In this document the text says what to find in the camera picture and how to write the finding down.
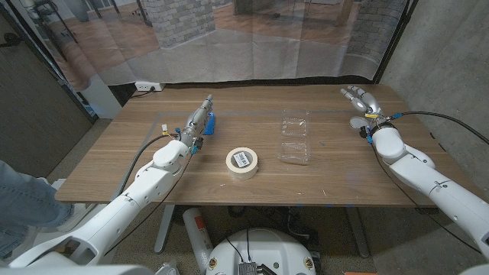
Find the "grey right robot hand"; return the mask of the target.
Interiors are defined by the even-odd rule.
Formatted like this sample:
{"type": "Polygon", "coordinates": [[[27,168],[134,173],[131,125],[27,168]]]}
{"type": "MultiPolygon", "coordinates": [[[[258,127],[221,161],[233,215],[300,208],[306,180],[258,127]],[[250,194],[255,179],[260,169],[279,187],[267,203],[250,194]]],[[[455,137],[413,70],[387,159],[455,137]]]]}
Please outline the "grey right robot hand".
{"type": "Polygon", "coordinates": [[[340,93],[363,114],[362,117],[355,116],[350,119],[350,125],[353,128],[373,128],[387,121],[380,104],[369,92],[358,86],[348,86],[346,89],[341,88],[340,93]]]}

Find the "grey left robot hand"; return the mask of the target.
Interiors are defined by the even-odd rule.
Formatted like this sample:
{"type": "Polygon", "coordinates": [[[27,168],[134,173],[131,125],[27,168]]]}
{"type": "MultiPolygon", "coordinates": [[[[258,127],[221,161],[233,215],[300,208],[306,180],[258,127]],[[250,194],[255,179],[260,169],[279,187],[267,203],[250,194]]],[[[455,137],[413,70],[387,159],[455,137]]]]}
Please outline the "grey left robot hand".
{"type": "Polygon", "coordinates": [[[202,137],[212,112],[212,94],[209,94],[200,107],[187,119],[186,125],[180,131],[179,141],[191,149],[197,139],[202,137]]]}

